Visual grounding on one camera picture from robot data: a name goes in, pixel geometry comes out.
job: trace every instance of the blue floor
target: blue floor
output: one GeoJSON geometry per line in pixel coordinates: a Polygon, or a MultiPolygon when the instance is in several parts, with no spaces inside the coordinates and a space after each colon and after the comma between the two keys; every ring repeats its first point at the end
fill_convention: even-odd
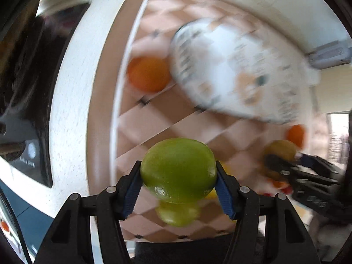
{"type": "Polygon", "coordinates": [[[53,218],[29,205],[0,180],[0,187],[10,203],[20,225],[27,247],[35,255],[53,218]]]}

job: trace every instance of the black cable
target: black cable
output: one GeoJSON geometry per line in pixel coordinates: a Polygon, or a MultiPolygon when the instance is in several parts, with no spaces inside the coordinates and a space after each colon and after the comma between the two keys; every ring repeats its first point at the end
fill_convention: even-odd
{"type": "Polygon", "coordinates": [[[2,202],[4,203],[7,211],[10,214],[9,216],[10,216],[11,222],[15,225],[17,236],[18,236],[18,239],[20,240],[20,244],[22,246],[23,253],[24,253],[24,256],[26,257],[27,263],[28,264],[33,264],[32,260],[31,260],[31,258],[29,256],[28,248],[27,248],[27,245],[26,245],[26,243],[24,241],[24,237],[23,237],[20,225],[18,224],[18,221],[17,221],[17,218],[15,216],[15,213],[13,212],[12,207],[11,207],[10,203],[8,202],[8,200],[7,200],[4,192],[2,191],[1,187],[0,187],[0,198],[1,198],[2,202]]]}

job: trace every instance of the brown and pink checkered surface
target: brown and pink checkered surface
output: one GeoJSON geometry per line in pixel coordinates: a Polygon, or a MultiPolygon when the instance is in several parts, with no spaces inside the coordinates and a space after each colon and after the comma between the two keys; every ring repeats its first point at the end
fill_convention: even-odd
{"type": "MultiPolygon", "coordinates": [[[[132,45],[131,57],[168,56],[174,33],[187,22],[202,17],[227,21],[244,32],[265,35],[263,23],[241,9],[217,0],[149,0],[132,45]]],[[[177,84],[156,95],[145,95],[126,82],[117,128],[118,177],[130,172],[136,160],[159,141],[187,137],[201,141],[214,152],[242,185],[258,193],[267,180],[257,173],[265,144],[282,139],[287,126],[267,124],[210,111],[199,111],[177,84]]],[[[143,187],[134,212],[121,222],[125,240],[183,242],[230,233],[229,220],[218,200],[201,200],[201,215],[187,227],[173,227],[155,212],[158,200],[143,187]]]]}

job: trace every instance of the speckled white countertop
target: speckled white countertop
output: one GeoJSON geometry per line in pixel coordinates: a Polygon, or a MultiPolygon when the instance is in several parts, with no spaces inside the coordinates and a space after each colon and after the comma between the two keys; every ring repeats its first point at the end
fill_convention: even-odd
{"type": "Polygon", "coordinates": [[[96,67],[112,22],[124,0],[44,0],[38,12],[91,2],[63,58],[49,124],[53,187],[48,188],[0,158],[0,179],[30,205],[55,217],[71,193],[89,195],[86,134],[96,67]]]}

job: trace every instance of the black glass cooktop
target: black glass cooktop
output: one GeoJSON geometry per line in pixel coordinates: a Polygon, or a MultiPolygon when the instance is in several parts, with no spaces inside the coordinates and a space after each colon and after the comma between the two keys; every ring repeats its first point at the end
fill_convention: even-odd
{"type": "Polygon", "coordinates": [[[52,187],[49,118],[68,43],[89,4],[31,20],[0,87],[0,155],[30,178],[52,187]]]}

